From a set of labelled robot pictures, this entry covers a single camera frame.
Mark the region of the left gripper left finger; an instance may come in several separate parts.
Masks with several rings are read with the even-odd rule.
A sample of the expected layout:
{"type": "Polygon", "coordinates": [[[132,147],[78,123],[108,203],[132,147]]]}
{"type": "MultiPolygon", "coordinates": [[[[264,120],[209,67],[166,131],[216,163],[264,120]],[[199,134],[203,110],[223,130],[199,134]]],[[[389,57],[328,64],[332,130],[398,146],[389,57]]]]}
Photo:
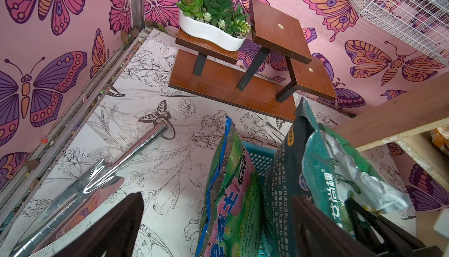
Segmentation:
{"type": "Polygon", "coordinates": [[[143,211],[141,193],[128,195],[55,256],[131,257],[143,211]]]}

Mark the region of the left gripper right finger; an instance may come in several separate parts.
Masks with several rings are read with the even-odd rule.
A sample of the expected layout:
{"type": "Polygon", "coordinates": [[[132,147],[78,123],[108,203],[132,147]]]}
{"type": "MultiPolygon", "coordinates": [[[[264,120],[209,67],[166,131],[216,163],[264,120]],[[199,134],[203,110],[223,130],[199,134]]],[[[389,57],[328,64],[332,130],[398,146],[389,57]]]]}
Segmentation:
{"type": "Polygon", "coordinates": [[[374,257],[307,198],[293,196],[295,242],[301,257],[374,257]]]}

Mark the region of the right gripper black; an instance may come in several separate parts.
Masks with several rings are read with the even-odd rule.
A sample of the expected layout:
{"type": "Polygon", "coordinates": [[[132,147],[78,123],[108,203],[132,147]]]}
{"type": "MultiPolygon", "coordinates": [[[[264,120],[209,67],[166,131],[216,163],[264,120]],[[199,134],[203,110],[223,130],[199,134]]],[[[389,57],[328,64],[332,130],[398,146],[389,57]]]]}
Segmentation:
{"type": "Polygon", "coordinates": [[[383,216],[373,214],[351,198],[345,201],[357,241],[379,257],[441,257],[438,246],[426,246],[383,216]]]}

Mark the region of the dark green soil bag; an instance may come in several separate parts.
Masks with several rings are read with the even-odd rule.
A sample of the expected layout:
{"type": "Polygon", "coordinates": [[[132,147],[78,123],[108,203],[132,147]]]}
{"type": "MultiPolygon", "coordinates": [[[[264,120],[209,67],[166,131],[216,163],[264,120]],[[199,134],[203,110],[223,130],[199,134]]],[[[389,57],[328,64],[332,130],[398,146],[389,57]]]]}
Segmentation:
{"type": "Polygon", "coordinates": [[[269,257],[297,257],[293,197],[313,203],[332,224],[353,236],[345,202],[387,214],[411,205],[410,197],[388,184],[346,140],[316,121],[301,98],[295,121],[264,177],[263,247],[269,257]]]}

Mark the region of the blue green soil bag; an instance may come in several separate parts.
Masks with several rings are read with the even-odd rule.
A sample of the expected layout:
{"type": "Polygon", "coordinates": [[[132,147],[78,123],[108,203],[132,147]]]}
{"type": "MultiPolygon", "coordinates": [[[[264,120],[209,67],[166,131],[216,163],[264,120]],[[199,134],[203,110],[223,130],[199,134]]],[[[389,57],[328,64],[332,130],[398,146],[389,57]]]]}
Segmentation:
{"type": "Polygon", "coordinates": [[[257,257],[261,212],[260,177],[227,118],[205,188],[196,256],[257,257]]]}

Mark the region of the orange white fertilizer bag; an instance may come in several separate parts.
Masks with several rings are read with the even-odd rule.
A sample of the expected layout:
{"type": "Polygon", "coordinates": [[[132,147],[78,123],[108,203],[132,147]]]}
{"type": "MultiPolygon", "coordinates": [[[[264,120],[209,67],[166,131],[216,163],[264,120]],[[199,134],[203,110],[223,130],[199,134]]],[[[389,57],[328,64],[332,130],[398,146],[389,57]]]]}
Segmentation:
{"type": "Polygon", "coordinates": [[[444,154],[449,154],[449,126],[438,127],[430,131],[432,143],[444,154]]]}

